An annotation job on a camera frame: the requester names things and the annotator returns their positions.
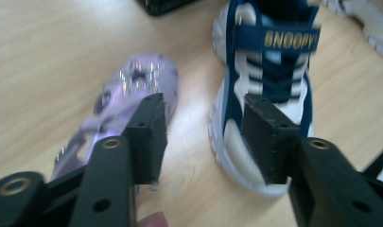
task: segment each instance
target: shoe strap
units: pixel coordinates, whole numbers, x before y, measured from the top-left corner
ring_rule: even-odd
[[[311,24],[235,26],[234,48],[247,51],[280,51],[301,54],[316,51],[321,29]]]

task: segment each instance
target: wooden floor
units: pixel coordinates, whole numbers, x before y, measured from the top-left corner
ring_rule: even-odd
[[[130,55],[159,51],[176,62],[181,92],[160,188],[142,188],[138,218],[163,211],[172,227],[295,226],[288,195],[238,186],[210,149],[208,114],[224,75],[212,23],[226,3],[200,0],[154,18],[134,0],[0,0],[0,178],[31,170],[47,180],[104,82]],[[315,136],[362,170],[383,150],[383,58],[355,20],[321,7],[317,22]]]

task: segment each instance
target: shoe sole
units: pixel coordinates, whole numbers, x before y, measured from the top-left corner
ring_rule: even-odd
[[[362,18],[352,9],[363,9],[367,14],[383,15],[381,9],[369,0],[344,1],[348,4],[348,9],[342,5],[340,0],[322,0],[322,3],[333,13],[340,16],[349,16],[357,18],[363,25],[363,34],[369,45],[381,56],[383,56],[383,20],[370,23],[368,19]]]
[[[227,10],[229,6],[224,7],[213,25],[213,48],[218,58],[226,63],[226,23],[227,23]]]

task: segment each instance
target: shoe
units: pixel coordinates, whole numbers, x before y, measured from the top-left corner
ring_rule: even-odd
[[[163,93],[168,121],[174,113],[179,93],[179,76],[174,62],[158,53],[130,57],[105,84],[96,100],[94,115],[81,123],[78,132],[58,154],[51,179],[87,164],[94,144],[108,136],[120,135],[141,100],[155,93]],[[78,152],[88,134],[93,135],[94,140],[81,160]]]
[[[383,56],[383,0],[322,0],[337,15],[357,18],[368,43]]]
[[[301,137],[313,135],[307,67],[319,41],[320,29],[313,26],[317,11],[305,5],[298,23],[280,23],[251,0],[232,0],[214,22],[214,49],[227,64],[210,114],[212,150],[225,172],[253,192],[283,195],[290,179],[265,184],[240,133],[244,96],[263,96],[300,126]]]

